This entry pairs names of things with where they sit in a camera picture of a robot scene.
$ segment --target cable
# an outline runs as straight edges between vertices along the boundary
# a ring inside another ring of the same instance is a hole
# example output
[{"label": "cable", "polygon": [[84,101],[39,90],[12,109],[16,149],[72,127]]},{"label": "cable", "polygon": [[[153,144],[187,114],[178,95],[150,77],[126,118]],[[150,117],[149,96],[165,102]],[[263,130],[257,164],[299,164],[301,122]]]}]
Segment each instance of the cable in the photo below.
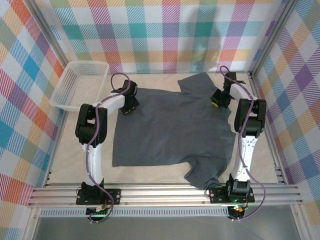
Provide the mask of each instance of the cable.
[{"label": "cable", "polygon": [[85,151],[86,151],[86,154],[85,154],[85,167],[86,167],[86,173],[88,174],[90,180],[94,183],[94,185],[96,185],[101,191],[103,191],[111,200],[111,205],[110,205],[110,208],[109,208],[109,211],[108,213],[106,214],[106,216],[101,219],[101,220],[98,220],[98,221],[94,221],[92,220],[91,216],[93,215],[93,213],[91,213],[89,215],[89,220],[90,220],[90,223],[95,223],[95,224],[99,224],[99,223],[102,223],[104,222],[109,216],[110,214],[112,213],[113,209],[114,209],[114,205],[115,205],[115,201],[114,201],[114,198],[111,196],[111,194],[109,192],[107,192],[103,187],[101,187],[95,180],[94,178],[91,176],[91,172],[89,170],[89,153],[90,153],[90,145],[92,144],[92,142],[96,139],[98,133],[99,133],[99,128],[100,128],[100,122],[99,122],[99,114],[98,114],[98,109],[99,107],[102,105],[102,103],[104,103],[105,101],[107,101],[108,99],[111,99],[111,98],[114,98],[114,97],[117,97],[117,96],[120,96],[124,93],[126,93],[129,89],[130,89],[130,85],[131,85],[131,80],[130,78],[122,73],[122,72],[117,72],[115,74],[113,74],[111,76],[111,86],[112,88],[114,89],[114,85],[113,85],[113,77],[115,75],[124,75],[127,79],[128,79],[128,86],[125,90],[123,90],[122,92],[119,92],[117,94],[114,94],[114,95],[109,95],[107,96],[106,98],[104,98],[102,101],[100,101],[96,106],[95,106],[95,122],[96,122],[96,130],[95,130],[95,133],[92,137],[92,139],[88,142],[88,144],[86,145],[86,148],[85,148]]},{"label": "cable", "polygon": [[78,187],[78,188],[75,190],[75,193],[76,193],[76,195],[77,195],[78,197],[80,197],[80,195],[79,195],[79,189],[81,189],[81,187]]},{"label": "cable", "polygon": [[248,208],[249,208],[249,206],[248,206],[248,203],[249,203],[249,201],[248,201],[248,197],[246,197],[246,198],[245,198],[245,200],[246,200],[246,205],[245,205],[245,207],[244,207],[244,210],[246,210],[246,209],[248,209]]},{"label": "cable", "polygon": [[[242,149],[242,141],[241,141],[242,139],[241,139],[241,138],[242,138],[242,134],[244,133],[244,130],[245,130],[245,128],[246,128],[246,125],[247,125],[247,122],[248,122],[250,113],[251,113],[251,111],[252,111],[252,108],[253,108],[253,106],[254,106],[254,97],[252,96],[252,94],[249,92],[249,90],[248,90],[246,87],[244,87],[242,84],[238,83],[237,81],[233,80],[232,78],[226,76],[226,75],[224,74],[224,72],[223,72],[223,68],[225,68],[225,69],[228,71],[228,73],[230,72],[230,70],[229,70],[229,68],[228,68],[227,66],[222,65],[222,66],[220,66],[220,73],[221,73],[226,79],[228,79],[229,81],[231,81],[231,82],[237,84],[238,86],[240,86],[240,87],[248,94],[248,96],[249,96],[250,99],[251,99],[251,104],[250,104],[248,113],[247,113],[246,116],[245,116],[245,119],[244,119],[244,122],[243,122],[243,125],[242,125],[242,128],[241,128],[241,131],[240,131],[240,134],[239,134],[239,137],[238,137],[238,148],[239,148],[239,153],[241,153],[241,149]],[[252,213],[250,213],[248,216],[244,216],[244,217],[241,218],[241,219],[237,219],[237,218],[236,218],[236,220],[239,220],[239,221],[240,221],[240,220],[245,220],[245,219],[250,218],[252,215],[254,215],[256,212],[259,211],[259,209],[262,207],[262,205],[263,205],[264,202],[265,202],[267,192],[266,192],[265,186],[264,186],[262,183],[260,183],[258,180],[256,180],[256,179],[252,176],[252,174],[249,172],[248,167],[247,167],[247,165],[245,164],[245,160],[244,160],[244,158],[242,157],[242,155],[241,155],[241,154],[239,154],[239,155],[240,155],[240,160],[241,160],[241,162],[242,162],[242,165],[243,165],[246,173],[248,174],[248,176],[249,176],[254,182],[256,182],[257,184],[259,184],[259,185],[262,187],[262,189],[263,189],[263,199],[262,199],[260,205],[259,205]]]},{"label": "cable", "polygon": [[137,95],[137,92],[138,92],[138,85],[135,86],[135,90],[134,90],[134,94],[133,94],[134,97]]}]

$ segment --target black mounting plate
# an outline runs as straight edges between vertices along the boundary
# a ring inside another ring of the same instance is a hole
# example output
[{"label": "black mounting plate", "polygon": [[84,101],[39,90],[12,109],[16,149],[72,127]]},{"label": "black mounting plate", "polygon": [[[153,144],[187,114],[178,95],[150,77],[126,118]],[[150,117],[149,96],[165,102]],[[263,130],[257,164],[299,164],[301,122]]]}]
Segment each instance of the black mounting plate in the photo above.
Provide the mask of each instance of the black mounting plate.
[{"label": "black mounting plate", "polygon": [[[121,189],[106,189],[105,190],[111,194],[113,201],[114,201],[114,205],[119,205],[120,204],[120,199],[121,199]],[[76,205],[91,205],[90,202],[88,201],[84,201],[84,199],[81,197],[82,194],[82,190],[79,189],[77,192],[77,197],[76,197],[76,201],[75,204]],[[94,204],[94,205],[105,205],[107,203],[107,205],[111,204],[111,199],[108,196],[105,196],[101,199],[100,202]]]},{"label": "black mounting plate", "polygon": [[226,187],[209,187],[210,203],[212,204],[246,204],[254,203],[255,196],[252,187],[249,189],[247,197],[243,196],[228,196],[228,189]]}]

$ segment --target black bracket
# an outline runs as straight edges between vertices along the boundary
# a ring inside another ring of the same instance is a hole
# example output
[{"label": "black bracket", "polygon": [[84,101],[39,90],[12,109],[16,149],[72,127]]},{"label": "black bracket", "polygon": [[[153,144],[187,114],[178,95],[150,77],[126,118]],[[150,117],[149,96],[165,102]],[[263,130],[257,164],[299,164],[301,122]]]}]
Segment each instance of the black bracket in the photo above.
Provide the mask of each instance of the black bracket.
[{"label": "black bracket", "polygon": [[[237,80],[237,74],[234,71],[227,72],[225,76],[228,78],[231,78],[232,80],[235,80],[240,84],[246,84],[244,81]],[[234,84],[233,81],[230,81],[229,79],[224,78],[223,91],[221,91],[220,89],[217,89],[211,97],[211,102],[214,106],[218,108],[220,107],[227,108],[229,106],[231,99],[234,99],[230,95],[230,88],[232,84]]]},{"label": "black bracket", "polygon": [[[117,90],[113,90],[112,93],[121,93],[127,89],[129,84],[128,80],[125,80],[123,86]],[[124,94],[124,106],[119,109],[119,113],[122,115],[130,114],[135,110],[140,104],[136,99],[136,94],[138,91],[138,85],[134,81],[130,81],[130,89]]]},{"label": "black bracket", "polygon": [[245,204],[254,203],[255,196],[250,181],[238,181],[232,175],[224,187],[209,187],[210,203],[212,204]]},{"label": "black bracket", "polygon": [[[238,108],[234,119],[234,130],[238,133],[244,124],[246,116],[250,108],[251,100],[242,98],[239,100]],[[242,137],[255,136],[259,137],[260,133],[265,129],[267,102],[264,99],[257,99],[253,102],[252,113],[256,116],[249,116],[245,125]]]},{"label": "black bracket", "polygon": [[[119,205],[121,200],[121,189],[106,189],[113,198],[114,205]],[[81,184],[81,188],[77,191],[76,205],[110,205],[111,199],[97,186],[91,186],[84,181]]]},{"label": "black bracket", "polygon": [[[99,133],[91,143],[94,148],[96,148],[98,144],[102,144],[107,136],[108,110],[106,108],[99,107],[98,115],[100,125]],[[75,136],[79,139],[79,143],[82,145],[88,144],[95,135],[96,130],[96,107],[89,104],[82,104],[75,127]]]}]

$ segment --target aluminum rail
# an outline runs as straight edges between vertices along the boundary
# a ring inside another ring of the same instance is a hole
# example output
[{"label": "aluminum rail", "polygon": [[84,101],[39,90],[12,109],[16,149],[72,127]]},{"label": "aluminum rail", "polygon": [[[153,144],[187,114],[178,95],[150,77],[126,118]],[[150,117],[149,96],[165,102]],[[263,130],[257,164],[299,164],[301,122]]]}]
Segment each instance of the aluminum rail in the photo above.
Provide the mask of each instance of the aluminum rail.
[{"label": "aluminum rail", "polygon": [[[76,205],[76,190],[80,183],[49,184],[44,188],[35,188],[29,201],[31,208],[70,208],[96,207],[96,205]],[[211,204],[205,191],[189,184],[108,184],[106,189],[121,189],[121,207],[200,207],[234,206],[236,203]],[[263,189],[251,184],[255,203],[259,205],[263,198]],[[266,183],[265,205],[296,205],[303,199],[296,185]]]},{"label": "aluminum rail", "polygon": [[289,0],[286,1],[286,4],[282,10],[282,13],[280,14],[279,19],[275,23],[275,27],[267,40],[267,42],[264,44],[262,48],[262,53],[260,54],[255,66],[253,67],[253,70],[251,72],[251,75],[255,78],[257,77],[259,71],[263,67],[269,53],[271,52],[273,46],[277,42],[282,30],[284,29],[288,19],[290,18],[292,12],[295,10],[296,5],[298,4],[298,0]]},{"label": "aluminum rail", "polygon": [[46,40],[52,47],[54,53],[56,54],[57,58],[59,59],[60,63],[63,67],[66,67],[69,60],[61,48],[59,42],[57,41],[55,35],[53,34],[51,27],[49,26],[46,18],[44,17],[41,9],[39,8],[38,4],[35,0],[24,0],[24,3],[29,8],[32,16],[34,17],[36,23],[39,25],[41,32],[45,36]]}]

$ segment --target metal extrusion bar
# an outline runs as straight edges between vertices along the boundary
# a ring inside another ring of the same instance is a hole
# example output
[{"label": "metal extrusion bar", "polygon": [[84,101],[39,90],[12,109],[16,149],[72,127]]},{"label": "metal extrusion bar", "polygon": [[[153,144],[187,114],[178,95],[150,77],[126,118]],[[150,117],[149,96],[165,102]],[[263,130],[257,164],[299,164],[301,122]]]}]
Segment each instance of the metal extrusion bar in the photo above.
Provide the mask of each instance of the metal extrusion bar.
[{"label": "metal extrusion bar", "polygon": [[[31,208],[65,208],[96,207],[96,205],[76,205],[76,189],[80,184],[54,184],[45,188],[35,188],[29,201]],[[234,202],[211,204],[204,190],[189,184],[108,184],[105,188],[121,189],[121,207],[200,207],[200,206],[234,206]],[[263,199],[263,189],[251,184],[255,203]],[[296,185],[266,183],[265,205],[301,204],[302,197]]]},{"label": "metal extrusion bar", "polygon": [[304,205],[292,205],[291,210],[300,238],[303,240],[317,239]]},{"label": "metal extrusion bar", "polygon": [[43,16],[41,10],[39,9],[38,4],[35,0],[25,0],[24,3],[29,8],[32,16],[36,20],[37,24],[39,25],[43,35],[47,39],[48,43],[52,47],[53,51],[55,52],[56,56],[58,57],[60,63],[63,67],[67,65],[69,62],[68,58],[66,57],[64,51],[62,50],[60,44],[58,43],[57,39],[55,38],[53,32],[51,31],[50,26],[48,25],[45,17]]},{"label": "metal extrusion bar", "polygon": [[[252,88],[253,94],[258,96],[258,97],[261,97],[260,94],[259,94],[257,85],[256,85],[256,79],[255,78],[250,78],[249,82],[251,84],[251,88]],[[265,136],[266,136],[266,139],[267,139],[267,142],[268,142],[268,146],[269,146],[270,152],[272,154],[273,161],[274,161],[274,163],[276,165],[275,172],[277,174],[277,177],[279,177],[278,176],[279,171],[281,172],[285,168],[283,167],[282,162],[280,161],[280,156],[279,156],[279,153],[277,151],[276,142],[275,142],[275,140],[273,139],[273,136],[272,136],[271,125],[269,123],[268,118],[265,119],[264,132],[265,132]],[[288,183],[288,178],[287,178],[287,176],[285,174],[281,174],[281,177],[282,177],[282,181],[284,183]]]},{"label": "metal extrusion bar", "polygon": [[286,22],[288,21],[289,17],[291,16],[291,13],[294,11],[296,5],[298,3],[298,0],[288,0],[286,2],[286,6],[284,7],[280,18],[275,24],[275,28],[270,35],[268,41],[264,45],[263,51],[258,58],[258,61],[256,62],[256,65],[254,66],[252,70],[252,76],[256,77],[260,69],[262,68],[263,64],[265,63],[265,60],[267,59],[271,49],[273,48],[274,44],[278,40],[279,35],[281,34],[283,28],[286,25]]}]

